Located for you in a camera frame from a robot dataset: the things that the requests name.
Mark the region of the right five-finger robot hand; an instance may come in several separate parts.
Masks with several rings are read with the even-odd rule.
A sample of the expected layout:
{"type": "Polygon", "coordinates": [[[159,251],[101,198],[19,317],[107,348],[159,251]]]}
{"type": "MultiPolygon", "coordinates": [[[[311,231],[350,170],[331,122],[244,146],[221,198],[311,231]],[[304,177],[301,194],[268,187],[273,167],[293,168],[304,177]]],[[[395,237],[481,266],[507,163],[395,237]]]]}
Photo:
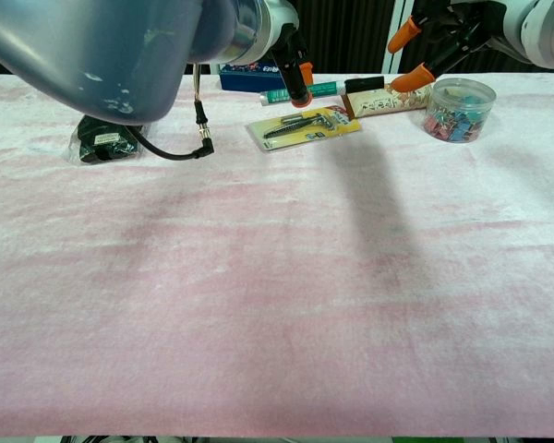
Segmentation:
{"type": "Polygon", "coordinates": [[[433,83],[500,36],[505,12],[506,7],[495,1],[426,1],[415,8],[389,41],[388,52],[399,52],[426,29],[438,33],[441,50],[393,80],[391,88],[406,93],[433,83]]]}

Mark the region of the left five-finger robot hand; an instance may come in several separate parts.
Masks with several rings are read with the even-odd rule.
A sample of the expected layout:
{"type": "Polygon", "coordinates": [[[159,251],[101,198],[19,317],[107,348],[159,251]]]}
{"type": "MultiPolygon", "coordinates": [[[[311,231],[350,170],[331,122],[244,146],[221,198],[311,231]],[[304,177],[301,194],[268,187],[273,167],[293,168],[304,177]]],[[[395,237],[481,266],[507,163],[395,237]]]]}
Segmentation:
{"type": "Polygon", "coordinates": [[[280,70],[283,84],[295,107],[305,107],[312,100],[309,87],[314,84],[313,65],[305,40],[293,23],[283,24],[270,55],[280,70]]]}

